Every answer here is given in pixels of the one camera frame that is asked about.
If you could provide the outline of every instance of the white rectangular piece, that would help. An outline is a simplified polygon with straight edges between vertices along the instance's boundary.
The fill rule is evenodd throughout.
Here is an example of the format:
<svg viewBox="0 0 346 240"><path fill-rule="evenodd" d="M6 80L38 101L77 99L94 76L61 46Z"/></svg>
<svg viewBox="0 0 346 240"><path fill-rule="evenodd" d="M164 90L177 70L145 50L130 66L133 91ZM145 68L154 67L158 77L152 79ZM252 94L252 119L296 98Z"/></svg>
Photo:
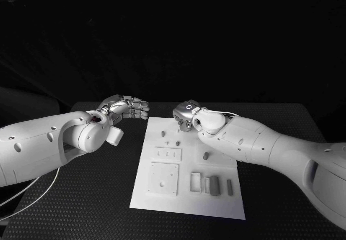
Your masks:
<svg viewBox="0 0 346 240"><path fill-rule="evenodd" d="M208 160L204 159L205 153L210 153ZM197 163L211 167L237 168L239 163L224 153L217 151L211 146L197 141Z"/></svg>
<svg viewBox="0 0 346 240"><path fill-rule="evenodd" d="M154 151L154 159L164 162L182 162L182 149L156 147Z"/></svg>
<svg viewBox="0 0 346 240"><path fill-rule="evenodd" d="M198 194L201 194L203 192L201 173L195 173L195 172L191 173L190 191Z"/></svg>
<svg viewBox="0 0 346 240"><path fill-rule="evenodd" d="M207 195L211 195L211 178L210 177L204 178L204 193Z"/></svg>
<svg viewBox="0 0 346 240"><path fill-rule="evenodd" d="M151 163L148 194L178 196L179 165Z"/></svg>
<svg viewBox="0 0 346 240"><path fill-rule="evenodd" d="M200 132L197 129L192 129L191 132L178 130L179 124L174 118L149 118L130 208L246 220L244 200L237 165L227 167L227 163L234 164L230 159L227 160L226 165L198 164ZM155 148L168 148L167 142L169 142L169 146L172 146L172 148L182 149L184 152L182 162L165 161L165 165L169 165L169 163L171 165L179 165L179 193L177 196L149 193L149 186L152 184L152 180L149 178L154 167L152 162L162 161L156 161L154 159ZM220 196L211 196L205 194L205 183L203 181L201 191L204 194L192 194L192 173L201 173L201 177L207 178L213 176L220 177ZM228 195L227 180L233 181L233 190L237 193L233 197Z"/></svg>

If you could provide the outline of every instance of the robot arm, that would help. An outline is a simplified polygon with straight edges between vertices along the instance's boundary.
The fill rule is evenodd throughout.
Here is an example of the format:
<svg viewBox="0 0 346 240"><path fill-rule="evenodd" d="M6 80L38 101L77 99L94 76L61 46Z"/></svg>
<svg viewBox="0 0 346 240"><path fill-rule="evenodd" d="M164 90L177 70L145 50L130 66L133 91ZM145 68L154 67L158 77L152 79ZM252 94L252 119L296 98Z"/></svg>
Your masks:
<svg viewBox="0 0 346 240"><path fill-rule="evenodd" d="M107 141L117 146L123 118L149 119L149 103L110 97L96 111L73 112L0 129L0 187L27 182L96 152Z"/></svg>
<svg viewBox="0 0 346 240"><path fill-rule="evenodd" d="M280 134L259 121L187 101L174 110L181 130L234 160L283 173L325 217L346 230L346 143L316 143Z"/></svg>

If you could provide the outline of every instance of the dark table surface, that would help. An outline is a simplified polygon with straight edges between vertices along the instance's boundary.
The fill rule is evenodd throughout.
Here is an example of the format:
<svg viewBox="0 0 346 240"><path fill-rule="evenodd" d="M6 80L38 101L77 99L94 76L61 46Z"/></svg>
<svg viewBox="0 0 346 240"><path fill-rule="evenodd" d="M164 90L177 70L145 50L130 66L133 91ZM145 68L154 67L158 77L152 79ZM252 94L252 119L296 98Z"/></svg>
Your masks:
<svg viewBox="0 0 346 240"><path fill-rule="evenodd" d="M151 117L172 118L179 102L154 102ZM99 102L81 102L73 112L90 111ZM237 113L278 132L325 143L303 105L295 103L203 103L216 111ZM41 201L12 218L4 239L346 239L314 207L290 179L267 167L239 163L247 221L132 209L148 121L125 119L119 146L77 158L61 168L57 183ZM28 190L18 210L47 191L57 171Z"/></svg>

